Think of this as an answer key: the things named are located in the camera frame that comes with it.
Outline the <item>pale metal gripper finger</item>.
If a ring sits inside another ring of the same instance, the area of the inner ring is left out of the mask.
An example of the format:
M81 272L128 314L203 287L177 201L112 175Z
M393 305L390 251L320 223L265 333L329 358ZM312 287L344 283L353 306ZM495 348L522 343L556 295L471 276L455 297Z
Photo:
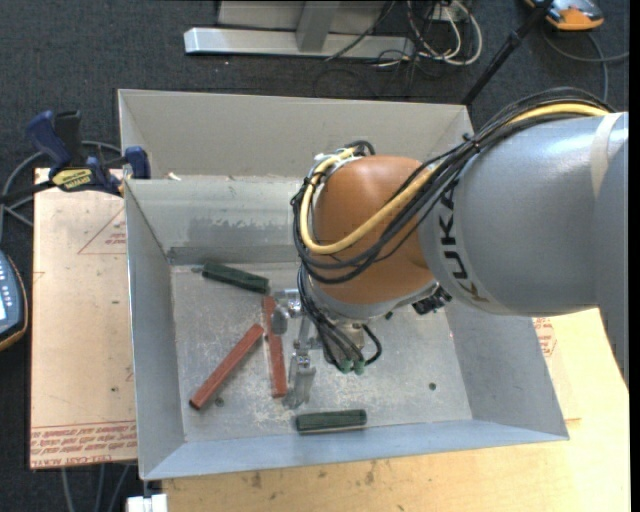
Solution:
M275 292L273 299L272 330L275 334L283 335L288 329L289 320L301 316L300 294L297 288L289 288Z
M308 354L295 353L290 360L288 391L283 399L286 408L298 408L310 400L316 368Z

